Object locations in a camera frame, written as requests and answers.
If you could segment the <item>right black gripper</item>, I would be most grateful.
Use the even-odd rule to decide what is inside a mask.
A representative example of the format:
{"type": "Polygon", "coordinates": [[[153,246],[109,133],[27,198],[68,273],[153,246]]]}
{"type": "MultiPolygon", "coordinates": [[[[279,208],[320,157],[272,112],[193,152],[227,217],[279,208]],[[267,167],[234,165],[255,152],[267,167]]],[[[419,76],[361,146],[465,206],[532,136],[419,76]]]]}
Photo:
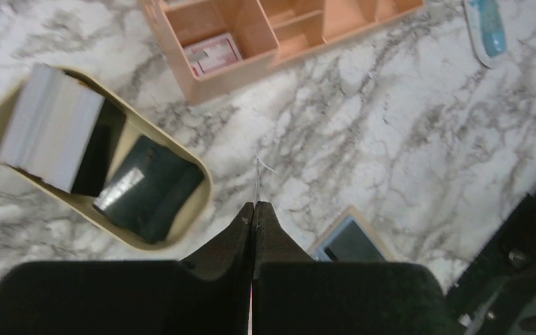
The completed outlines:
{"type": "Polygon", "coordinates": [[[536,191],[446,295],[457,334],[536,334],[536,191]]]}

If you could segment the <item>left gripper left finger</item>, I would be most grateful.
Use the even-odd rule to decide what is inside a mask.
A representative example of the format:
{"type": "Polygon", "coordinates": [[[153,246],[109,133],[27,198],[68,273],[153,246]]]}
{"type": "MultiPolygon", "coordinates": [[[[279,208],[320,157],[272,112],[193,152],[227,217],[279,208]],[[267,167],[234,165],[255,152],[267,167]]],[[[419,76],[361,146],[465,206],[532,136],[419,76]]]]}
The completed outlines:
{"type": "Polygon", "coordinates": [[[0,334],[246,334],[253,212],[180,261],[20,264],[0,280],[0,334]]]}

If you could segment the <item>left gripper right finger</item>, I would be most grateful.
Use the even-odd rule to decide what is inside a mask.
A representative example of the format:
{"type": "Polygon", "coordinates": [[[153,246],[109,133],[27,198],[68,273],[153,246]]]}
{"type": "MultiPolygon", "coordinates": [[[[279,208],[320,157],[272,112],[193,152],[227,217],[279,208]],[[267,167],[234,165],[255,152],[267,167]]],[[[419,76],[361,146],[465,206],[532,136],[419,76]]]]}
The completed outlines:
{"type": "Polygon", "coordinates": [[[281,227],[253,215],[254,334],[460,334],[435,276],[404,262],[318,262],[281,227]]]}

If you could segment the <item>beige leather card holder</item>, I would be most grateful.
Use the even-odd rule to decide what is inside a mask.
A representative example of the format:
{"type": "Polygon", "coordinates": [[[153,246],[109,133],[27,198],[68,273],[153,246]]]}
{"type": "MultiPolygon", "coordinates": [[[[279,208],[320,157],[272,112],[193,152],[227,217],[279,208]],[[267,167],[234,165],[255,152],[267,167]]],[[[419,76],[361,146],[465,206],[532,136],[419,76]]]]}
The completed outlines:
{"type": "Polygon", "coordinates": [[[395,262],[397,257],[353,205],[309,247],[308,254],[321,262],[395,262]]]}

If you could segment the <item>black credit card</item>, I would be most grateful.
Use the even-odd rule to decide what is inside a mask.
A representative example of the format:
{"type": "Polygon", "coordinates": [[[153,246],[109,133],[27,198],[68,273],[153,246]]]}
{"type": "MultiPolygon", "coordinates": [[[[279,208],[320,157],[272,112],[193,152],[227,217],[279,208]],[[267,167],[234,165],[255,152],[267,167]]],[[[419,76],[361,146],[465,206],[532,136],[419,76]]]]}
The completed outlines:
{"type": "Polygon", "coordinates": [[[322,251],[332,262],[384,262],[385,258],[354,219],[342,222],[329,236],[322,251]]]}

